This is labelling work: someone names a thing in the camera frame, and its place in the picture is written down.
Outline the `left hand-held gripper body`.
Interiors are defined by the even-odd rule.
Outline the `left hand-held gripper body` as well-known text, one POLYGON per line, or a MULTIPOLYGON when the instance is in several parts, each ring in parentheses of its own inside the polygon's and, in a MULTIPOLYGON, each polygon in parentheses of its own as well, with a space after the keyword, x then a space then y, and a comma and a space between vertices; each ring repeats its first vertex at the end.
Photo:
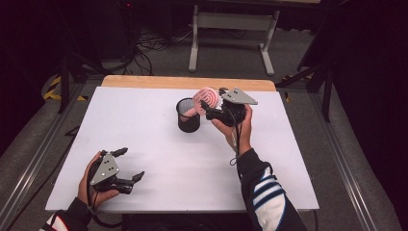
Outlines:
POLYGON ((101 151, 101 155, 96 161, 96 169, 92 169, 90 173, 90 184, 98 192, 117 190, 120 193, 130 194, 133 189, 134 183, 132 180, 119 179, 116 177, 119 173, 119 167, 111 151, 101 151))

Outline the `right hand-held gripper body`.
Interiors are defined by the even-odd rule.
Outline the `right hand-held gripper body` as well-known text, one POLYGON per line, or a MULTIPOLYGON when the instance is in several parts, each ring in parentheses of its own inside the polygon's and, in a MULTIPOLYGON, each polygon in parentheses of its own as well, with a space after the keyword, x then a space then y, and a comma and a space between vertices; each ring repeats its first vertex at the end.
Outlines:
POLYGON ((228 127, 234 127, 245 119, 245 104, 257 105, 258 102, 239 88, 234 88, 221 95, 219 109, 208 108, 205 117, 208 120, 218 119, 228 127))

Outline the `pink hairbrush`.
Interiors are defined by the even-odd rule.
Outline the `pink hairbrush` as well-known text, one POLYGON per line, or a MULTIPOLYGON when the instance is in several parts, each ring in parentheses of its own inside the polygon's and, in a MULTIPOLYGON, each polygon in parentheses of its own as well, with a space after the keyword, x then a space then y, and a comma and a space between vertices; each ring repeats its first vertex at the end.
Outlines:
POLYGON ((202 101, 214 109, 220 105, 221 97, 217 90, 210 87, 203 88, 192 97, 192 108, 186 110, 183 116, 204 116, 206 111, 201 106, 202 101))

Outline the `black mesh pen cup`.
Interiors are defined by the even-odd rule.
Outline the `black mesh pen cup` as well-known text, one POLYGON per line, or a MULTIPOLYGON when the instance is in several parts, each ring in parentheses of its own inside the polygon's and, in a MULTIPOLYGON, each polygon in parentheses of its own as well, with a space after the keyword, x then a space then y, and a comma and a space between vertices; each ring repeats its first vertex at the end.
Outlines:
POLYGON ((200 127, 200 114, 193 106, 191 98, 183 98, 176 104, 178 127, 185 133, 193 133, 200 127))

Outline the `person's left hand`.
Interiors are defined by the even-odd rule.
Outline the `person's left hand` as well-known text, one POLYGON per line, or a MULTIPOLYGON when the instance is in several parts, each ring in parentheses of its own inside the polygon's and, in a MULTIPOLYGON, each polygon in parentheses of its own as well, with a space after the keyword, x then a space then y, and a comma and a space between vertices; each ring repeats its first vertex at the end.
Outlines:
POLYGON ((94 210, 101 206, 105 201, 119 195, 117 190, 109 190, 107 192, 97 192, 94 188, 88 186, 88 173, 92 164, 99 158, 101 152, 97 152, 88 163, 84 175, 79 183, 77 198, 89 205, 94 210))

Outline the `person's right hand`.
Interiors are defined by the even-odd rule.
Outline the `person's right hand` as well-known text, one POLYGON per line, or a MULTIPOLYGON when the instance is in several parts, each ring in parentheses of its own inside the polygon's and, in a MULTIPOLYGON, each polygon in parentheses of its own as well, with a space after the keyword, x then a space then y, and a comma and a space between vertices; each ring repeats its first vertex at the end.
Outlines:
POLYGON ((244 121, 236 127, 228 127, 220 120, 212 119, 212 124, 225 137, 227 143, 236 152, 238 157, 252 148, 250 143, 252 108, 249 105, 246 105, 245 110, 246 114, 244 121))

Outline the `white board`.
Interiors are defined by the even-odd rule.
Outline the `white board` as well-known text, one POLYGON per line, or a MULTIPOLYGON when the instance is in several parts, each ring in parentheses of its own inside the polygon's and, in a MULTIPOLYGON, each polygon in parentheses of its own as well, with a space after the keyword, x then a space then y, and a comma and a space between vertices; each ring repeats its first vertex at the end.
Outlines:
MULTIPOLYGON (((193 133, 178 127, 176 103, 193 90, 99 87, 46 203, 69 206, 88 162, 99 150, 127 148, 117 158, 119 177, 143 175, 129 194, 101 206, 106 213, 230 213, 244 211, 241 184, 230 162, 235 154, 208 120, 193 133)), ((251 144, 293 206, 315 210, 319 203, 280 94, 253 91, 251 144)))

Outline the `yellow black hazard tape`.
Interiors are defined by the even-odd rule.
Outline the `yellow black hazard tape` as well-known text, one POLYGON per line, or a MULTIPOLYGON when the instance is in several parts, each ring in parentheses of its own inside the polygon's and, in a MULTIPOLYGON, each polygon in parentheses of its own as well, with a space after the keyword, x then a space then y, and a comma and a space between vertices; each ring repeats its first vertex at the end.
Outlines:
MULTIPOLYGON (((290 79, 291 77, 292 77, 291 75, 286 75, 286 76, 284 76, 284 77, 282 78, 282 81, 288 80, 288 79, 290 79)), ((287 102, 287 103, 290 103, 290 102, 291 102, 291 98, 290 98, 290 96, 289 96, 289 93, 288 93, 288 92, 284 92, 284 95, 285 95, 285 100, 286 100, 286 102, 287 102)))
POLYGON ((62 96, 60 94, 56 94, 56 88, 59 85, 59 83, 62 81, 62 77, 61 76, 56 76, 52 82, 50 83, 48 89, 45 91, 45 93, 43 94, 43 98, 45 100, 61 100, 62 96))

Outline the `wooden table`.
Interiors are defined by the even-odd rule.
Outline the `wooden table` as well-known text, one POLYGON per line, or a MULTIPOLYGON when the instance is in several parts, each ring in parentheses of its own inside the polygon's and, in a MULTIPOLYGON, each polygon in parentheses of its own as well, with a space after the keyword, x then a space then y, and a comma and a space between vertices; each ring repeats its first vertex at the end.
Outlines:
POLYGON ((246 80, 204 77, 170 77, 170 76, 131 76, 107 75, 102 87, 140 88, 140 89, 185 89, 199 90, 205 87, 214 89, 237 87, 250 91, 276 91, 270 80, 246 80))

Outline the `person's legs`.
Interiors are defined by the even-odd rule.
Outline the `person's legs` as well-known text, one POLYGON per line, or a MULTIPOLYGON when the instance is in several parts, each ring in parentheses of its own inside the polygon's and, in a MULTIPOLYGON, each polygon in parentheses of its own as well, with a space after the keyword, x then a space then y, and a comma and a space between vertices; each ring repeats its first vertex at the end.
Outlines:
POLYGON ((136 214, 122 221, 123 231, 253 231, 247 214, 136 214))

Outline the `black metal stand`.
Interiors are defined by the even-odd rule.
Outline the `black metal stand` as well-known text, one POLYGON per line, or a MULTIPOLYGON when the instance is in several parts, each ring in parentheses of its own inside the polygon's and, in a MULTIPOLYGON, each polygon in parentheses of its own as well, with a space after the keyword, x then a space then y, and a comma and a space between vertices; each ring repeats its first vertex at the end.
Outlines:
POLYGON ((101 64, 93 63, 89 59, 74 52, 64 53, 60 61, 62 83, 62 99, 59 109, 60 114, 68 107, 71 98, 69 78, 72 78, 75 83, 79 84, 84 84, 88 79, 84 64, 93 69, 97 74, 103 74, 104 76, 111 75, 111 72, 105 69, 101 64))
POLYGON ((323 97, 321 103, 321 113, 326 122, 330 121, 329 108, 331 100, 331 90, 333 84, 333 76, 331 74, 331 62, 324 62, 315 66, 306 68, 299 73, 289 78, 283 79, 276 84, 278 89, 284 89, 293 83, 310 76, 309 81, 305 85, 308 93, 317 93, 321 86, 323 86, 323 97))

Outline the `aluminium rail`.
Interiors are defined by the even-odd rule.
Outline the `aluminium rail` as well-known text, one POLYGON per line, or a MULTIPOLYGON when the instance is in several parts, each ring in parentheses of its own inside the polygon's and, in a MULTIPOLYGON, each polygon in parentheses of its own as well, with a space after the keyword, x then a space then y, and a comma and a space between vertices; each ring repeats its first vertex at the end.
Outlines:
POLYGON ((60 101, 47 101, 0 158, 0 231, 6 231, 50 152, 65 118, 85 84, 75 84, 60 113, 60 101))
POLYGON ((377 231, 377 227, 374 224, 370 211, 367 207, 366 201, 363 198, 360 186, 346 162, 338 138, 335 135, 335 132, 331 124, 325 120, 323 113, 321 112, 319 97, 314 93, 311 93, 309 95, 309 98, 313 105, 314 110, 318 114, 319 123, 322 127, 322 130, 324 131, 324 134, 328 139, 328 142, 330 143, 336 167, 342 177, 348 197, 352 203, 352 206, 356 212, 357 218, 359 219, 363 230, 377 231))

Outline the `white metal desk frame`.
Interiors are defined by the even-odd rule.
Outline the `white metal desk frame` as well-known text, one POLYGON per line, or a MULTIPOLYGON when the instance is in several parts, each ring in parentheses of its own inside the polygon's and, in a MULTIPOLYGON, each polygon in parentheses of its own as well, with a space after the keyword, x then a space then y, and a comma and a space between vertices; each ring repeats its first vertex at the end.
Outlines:
POLYGON ((272 0, 270 14, 248 14, 248 13, 209 13, 202 12, 198 4, 193 7, 192 15, 192 44, 189 62, 189 71, 195 72, 198 59, 198 30, 220 29, 220 30, 244 30, 262 31, 266 33, 263 42, 259 44, 260 53, 268 76, 273 76, 275 71, 269 55, 269 46, 277 28, 281 12, 306 11, 307 8, 315 8, 320 0, 272 0))

